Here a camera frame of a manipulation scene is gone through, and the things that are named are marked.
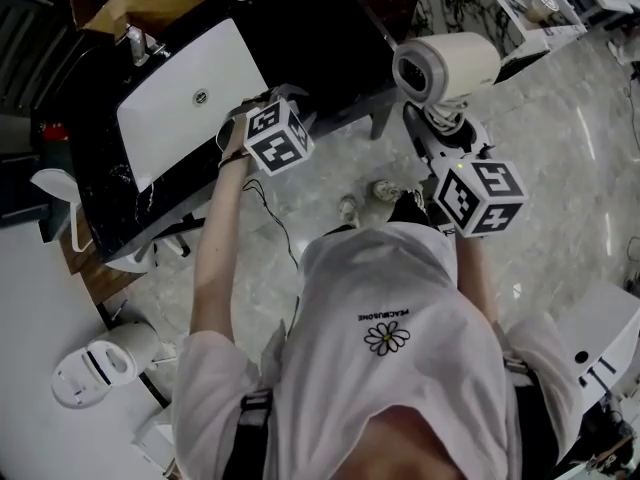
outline table leg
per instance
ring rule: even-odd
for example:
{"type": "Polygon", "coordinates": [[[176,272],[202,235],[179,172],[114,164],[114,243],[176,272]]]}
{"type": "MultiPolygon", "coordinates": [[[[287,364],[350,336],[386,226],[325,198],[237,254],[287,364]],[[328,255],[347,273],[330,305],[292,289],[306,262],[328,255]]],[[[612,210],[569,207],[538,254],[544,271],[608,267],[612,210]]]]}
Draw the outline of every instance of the table leg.
{"type": "Polygon", "coordinates": [[[387,105],[385,107],[381,107],[373,114],[371,114],[371,140],[378,140],[382,137],[382,133],[384,132],[385,126],[387,126],[387,121],[389,121],[389,116],[391,115],[392,105],[387,105]]]}

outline sink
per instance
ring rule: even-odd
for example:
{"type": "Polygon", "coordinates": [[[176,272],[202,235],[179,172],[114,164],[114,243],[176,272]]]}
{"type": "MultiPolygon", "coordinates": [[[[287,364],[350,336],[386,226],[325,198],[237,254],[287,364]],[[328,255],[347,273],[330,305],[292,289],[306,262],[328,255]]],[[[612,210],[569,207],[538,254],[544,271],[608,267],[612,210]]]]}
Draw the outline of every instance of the sink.
{"type": "Polygon", "coordinates": [[[232,19],[169,58],[116,112],[138,190],[212,139],[243,99],[266,90],[232,19]]]}

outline wristband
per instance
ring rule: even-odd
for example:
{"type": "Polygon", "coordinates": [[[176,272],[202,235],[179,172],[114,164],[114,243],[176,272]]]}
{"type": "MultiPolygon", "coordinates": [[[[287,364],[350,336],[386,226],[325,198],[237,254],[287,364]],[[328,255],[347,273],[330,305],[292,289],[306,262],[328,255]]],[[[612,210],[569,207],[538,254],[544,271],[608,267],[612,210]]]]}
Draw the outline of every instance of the wristband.
{"type": "Polygon", "coordinates": [[[243,158],[246,158],[248,156],[249,156],[249,153],[247,153],[246,151],[241,151],[241,150],[234,151],[227,158],[220,160],[220,163],[218,164],[218,170],[222,169],[225,165],[230,164],[231,162],[235,162],[236,160],[242,160],[243,158]]]}

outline black strap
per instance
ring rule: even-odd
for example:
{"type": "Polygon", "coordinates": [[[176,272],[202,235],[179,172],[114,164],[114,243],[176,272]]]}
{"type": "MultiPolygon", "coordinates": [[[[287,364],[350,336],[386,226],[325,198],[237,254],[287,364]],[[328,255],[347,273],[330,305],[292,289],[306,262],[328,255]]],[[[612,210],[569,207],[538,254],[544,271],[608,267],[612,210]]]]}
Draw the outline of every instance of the black strap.
{"type": "Polygon", "coordinates": [[[242,399],[233,451],[223,480],[262,480],[269,442],[273,393],[263,389],[242,399]]]}
{"type": "Polygon", "coordinates": [[[522,443],[522,480],[545,480],[560,461],[558,437],[544,401],[542,386],[536,373],[522,361],[512,361],[505,368],[514,375],[526,375],[527,386],[514,384],[518,400],[518,421],[522,443]]]}

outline wrist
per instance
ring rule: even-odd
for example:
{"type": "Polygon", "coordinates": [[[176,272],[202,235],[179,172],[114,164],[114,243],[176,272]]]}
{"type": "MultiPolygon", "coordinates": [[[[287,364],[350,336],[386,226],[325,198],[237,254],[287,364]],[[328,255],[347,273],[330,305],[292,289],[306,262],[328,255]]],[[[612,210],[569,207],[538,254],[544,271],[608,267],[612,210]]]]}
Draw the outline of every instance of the wrist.
{"type": "Polygon", "coordinates": [[[249,164],[251,163],[251,156],[236,156],[229,155],[218,164],[218,177],[222,174],[237,176],[240,175],[242,179],[246,177],[249,171],[249,164]]]}
{"type": "Polygon", "coordinates": [[[240,146],[237,148],[228,148],[222,152],[222,155],[220,156],[220,162],[223,162],[224,160],[232,156],[239,155],[239,154],[246,155],[247,153],[248,151],[244,148],[244,146],[240,146]]]}
{"type": "Polygon", "coordinates": [[[483,238],[484,237],[482,237],[482,236],[470,236],[470,237],[463,236],[456,229],[456,241],[460,241],[460,242],[467,243],[467,244],[474,244],[474,243],[481,244],[483,238]]]}

